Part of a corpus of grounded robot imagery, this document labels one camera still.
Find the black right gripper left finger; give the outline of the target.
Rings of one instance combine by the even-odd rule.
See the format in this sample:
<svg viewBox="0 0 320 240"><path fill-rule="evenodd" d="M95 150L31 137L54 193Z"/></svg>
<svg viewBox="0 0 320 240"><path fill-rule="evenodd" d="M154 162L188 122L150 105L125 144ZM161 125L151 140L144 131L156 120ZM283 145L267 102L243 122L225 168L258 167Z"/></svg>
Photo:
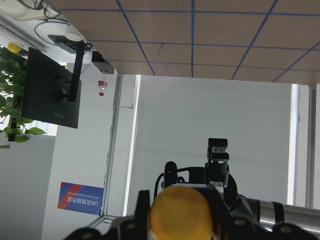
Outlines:
<svg viewBox="0 0 320 240"><path fill-rule="evenodd" d="M147 240L150 191L138 193L133 215L114 219L107 233L101 234L94 228L84 227L69 234L67 240Z"/></svg>

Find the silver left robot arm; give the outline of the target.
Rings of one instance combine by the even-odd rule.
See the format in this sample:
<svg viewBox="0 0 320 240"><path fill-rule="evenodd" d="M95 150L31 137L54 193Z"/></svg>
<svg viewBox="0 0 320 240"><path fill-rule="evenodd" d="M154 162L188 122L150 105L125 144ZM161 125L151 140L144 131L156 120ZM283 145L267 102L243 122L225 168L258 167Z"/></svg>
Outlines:
<svg viewBox="0 0 320 240"><path fill-rule="evenodd" d="M236 181L230 174L227 147L227 139L209 138L207 161L203 167L178 168L175 162L167 162L155 182L153 195L157 196L159 187L166 188L174 184L214 188L219 191L231 213L248 214L265 228L284 223L297 225L315 235L320 233L319 210L252 199L239 194Z"/></svg>

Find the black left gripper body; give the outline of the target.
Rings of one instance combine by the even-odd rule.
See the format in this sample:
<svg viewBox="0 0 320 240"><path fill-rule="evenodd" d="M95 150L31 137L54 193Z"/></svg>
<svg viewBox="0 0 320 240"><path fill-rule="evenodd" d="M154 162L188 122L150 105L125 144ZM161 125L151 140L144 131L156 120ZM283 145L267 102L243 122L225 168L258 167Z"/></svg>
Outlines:
<svg viewBox="0 0 320 240"><path fill-rule="evenodd" d="M226 170L208 170L205 167L191 166L177 168L175 166L165 167L154 187L154 196L158 196L158 188L171 186L173 184L183 185L205 185L210 187L222 188L222 197L227 209L232 214L244 214L254 220L260 219L260 201L246 198L238 193L235 179L229 174L229 167Z"/></svg>

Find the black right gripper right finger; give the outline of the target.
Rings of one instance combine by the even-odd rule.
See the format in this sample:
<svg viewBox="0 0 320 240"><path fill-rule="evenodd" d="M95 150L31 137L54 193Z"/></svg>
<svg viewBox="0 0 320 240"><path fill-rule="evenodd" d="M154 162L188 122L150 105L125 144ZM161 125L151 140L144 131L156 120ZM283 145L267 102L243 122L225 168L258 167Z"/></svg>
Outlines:
<svg viewBox="0 0 320 240"><path fill-rule="evenodd" d="M230 213L220 193L204 190L213 217L215 240L318 240L320 212L275 201L260 202L260 219Z"/></svg>

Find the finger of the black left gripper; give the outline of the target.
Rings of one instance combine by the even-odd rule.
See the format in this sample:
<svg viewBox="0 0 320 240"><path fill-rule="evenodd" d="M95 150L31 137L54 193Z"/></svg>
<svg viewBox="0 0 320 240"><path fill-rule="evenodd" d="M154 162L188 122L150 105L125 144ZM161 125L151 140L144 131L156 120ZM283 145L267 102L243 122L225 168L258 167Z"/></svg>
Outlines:
<svg viewBox="0 0 320 240"><path fill-rule="evenodd" d="M229 154L226 152L228 140L225 138L209 138L207 147L207 163L205 164L204 183L214 187L228 186Z"/></svg>

